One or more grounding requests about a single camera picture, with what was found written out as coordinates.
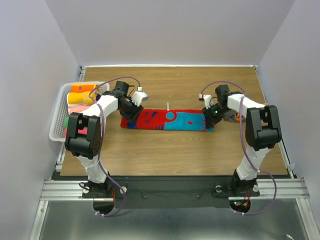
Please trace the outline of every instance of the wooden tabletop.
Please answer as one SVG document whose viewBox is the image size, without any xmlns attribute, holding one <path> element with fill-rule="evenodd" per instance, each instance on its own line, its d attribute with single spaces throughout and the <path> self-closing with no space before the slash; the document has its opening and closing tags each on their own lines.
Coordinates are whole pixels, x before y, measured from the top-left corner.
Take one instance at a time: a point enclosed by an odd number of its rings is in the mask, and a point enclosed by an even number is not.
<svg viewBox="0 0 320 240">
<path fill-rule="evenodd" d="M 144 108 L 196 109 L 204 86 L 227 80 L 240 84 L 252 100 L 264 103 L 264 97 L 253 67 L 89 67 L 85 81 L 106 81 L 120 76 L 134 76 L 149 95 Z M 124 79 L 137 85 L 132 79 Z M 215 95 L 212 85 L 205 93 Z M 229 84 L 231 91 L 238 89 Z M 112 175 L 232 175 L 241 163 L 239 123 L 221 121 L 212 132 L 125 129 L 120 127 L 119 112 L 107 118 L 101 150 L 104 167 Z M 277 145 L 264 159 L 262 170 L 287 174 Z M 85 176 L 81 163 L 66 152 L 62 176 Z"/>
</svg>

